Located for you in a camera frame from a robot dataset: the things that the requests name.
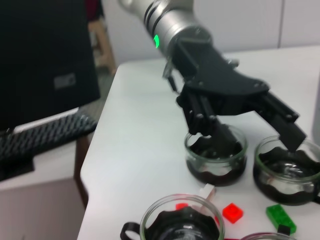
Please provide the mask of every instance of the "black keyboard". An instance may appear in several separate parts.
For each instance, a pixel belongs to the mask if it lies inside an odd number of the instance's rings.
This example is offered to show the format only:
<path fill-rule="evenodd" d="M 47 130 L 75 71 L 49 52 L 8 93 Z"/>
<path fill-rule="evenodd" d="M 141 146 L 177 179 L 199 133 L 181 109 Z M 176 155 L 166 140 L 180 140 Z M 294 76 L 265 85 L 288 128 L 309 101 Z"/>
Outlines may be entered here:
<path fill-rule="evenodd" d="M 0 181 L 34 170 L 33 156 L 92 133 L 97 122 L 77 112 L 0 137 Z"/>

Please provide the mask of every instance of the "red object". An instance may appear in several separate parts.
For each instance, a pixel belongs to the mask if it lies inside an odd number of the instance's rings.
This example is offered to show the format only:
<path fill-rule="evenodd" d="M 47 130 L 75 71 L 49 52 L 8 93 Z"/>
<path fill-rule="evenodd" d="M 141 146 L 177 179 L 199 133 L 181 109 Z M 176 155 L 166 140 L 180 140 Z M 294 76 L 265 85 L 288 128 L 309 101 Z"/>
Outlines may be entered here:
<path fill-rule="evenodd" d="M 86 16 L 89 21 L 96 17 L 96 13 L 99 7 L 99 0 L 85 0 Z"/>
<path fill-rule="evenodd" d="M 237 207 L 235 204 L 231 203 L 223 209 L 222 215 L 232 224 L 234 224 L 236 221 L 242 218 L 244 211 L 242 211 L 241 208 Z"/>
<path fill-rule="evenodd" d="M 220 226 L 219 219 L 216 216 L 214 217 L 214 219 L 215 219 L 216 223 L 218 224 L 218 226 Z"/>
<path fill-rule="evenodd" d="M 186 207 L 188 207 L 188 203 L 178 203 L 175 205 L 175 210 L 181 210 Z"/>

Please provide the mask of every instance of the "white panel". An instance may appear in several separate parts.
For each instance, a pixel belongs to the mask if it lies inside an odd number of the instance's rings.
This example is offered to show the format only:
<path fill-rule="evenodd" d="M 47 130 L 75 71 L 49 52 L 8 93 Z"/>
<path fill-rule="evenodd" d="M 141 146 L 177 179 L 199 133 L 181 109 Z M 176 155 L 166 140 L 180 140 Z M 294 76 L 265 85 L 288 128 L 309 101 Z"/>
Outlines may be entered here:
<path fill-rule="evenodd" d="M 319 10 L 319 0 L 286 0 L 281 46 L 320 44 Z"/>
<path fill-rule="evenodd" d="M 36 155 L 34 171 L 1 181 L 0 191 L 72 179 L 75 159 L 75 141 Z"/>
<path fill-rule="evenodd" d="M 73 179 L 0 191 L 0 239 L 76 240 L 84 214 Z"/>
<path fill-rule="evenodd" d="M 104 0 L 109 37 L 118 64 L 160 57 L 143 24 L 118 5 Z M 195 0 L 195 14 L 221 51 L 276 48 L 280 0 Z"/>
<path fill-rule="evenodd" d="M 195 0 L 197 18 L 221 51 L 277 48 L 281 0 Z"/>

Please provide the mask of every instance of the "computer monitor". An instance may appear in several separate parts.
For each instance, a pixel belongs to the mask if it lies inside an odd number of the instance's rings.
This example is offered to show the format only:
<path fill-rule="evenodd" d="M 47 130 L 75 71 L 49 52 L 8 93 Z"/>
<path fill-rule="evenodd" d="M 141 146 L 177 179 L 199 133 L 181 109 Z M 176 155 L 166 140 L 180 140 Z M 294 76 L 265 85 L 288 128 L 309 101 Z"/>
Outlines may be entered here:
<path fill-rule="evenodd" d="M 0 3 L 0 131 L 100 97 L 83 0 Z"/>

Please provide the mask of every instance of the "glass jar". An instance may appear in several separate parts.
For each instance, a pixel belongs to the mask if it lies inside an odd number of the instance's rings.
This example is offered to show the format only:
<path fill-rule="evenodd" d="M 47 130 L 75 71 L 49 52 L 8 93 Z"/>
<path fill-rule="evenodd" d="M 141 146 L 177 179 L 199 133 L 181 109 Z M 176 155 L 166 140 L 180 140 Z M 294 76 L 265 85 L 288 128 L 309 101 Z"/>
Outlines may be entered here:
<path fill-rule="evenodd" d="M 237 140 L 237 147 L 227 157 L 217 155 L 217 151 L 210 146 L 207 151 L 195 152 L 195 144 L 207 144 L 206 141 L 210 140 L 210 136 L 188 133 L 185 137 L 187 167 L 191 174 L 203 183 L 218 187 L 228 186 L 235 183 L 246 169 L 247 139 L 236 127 L 228 126 L 228 128 Z"/>
<path fill-rule="evenodd" d="M 287 235 L 273 232 L 254 233 L 242 238 L 241 240 L 296 240 Z"/>
<path fill-rule="evenodd" d="M 128 222 L 121 232 L 122 240 L 130 240 L 126 231 L 136 232 L 141 240 L 224 240 L 225 227 L 218 209 L 196 195 L 166 196 L 144 214 L 139 224 Z"/>
<path fill-rule="evenodd" d="M 311 202 L 320 191 L 320 147 L 305 140 L 289 152 L 278 136 L 268 137 L 255 149 L 253 177 L 273 201 L 292 206 Z"/>

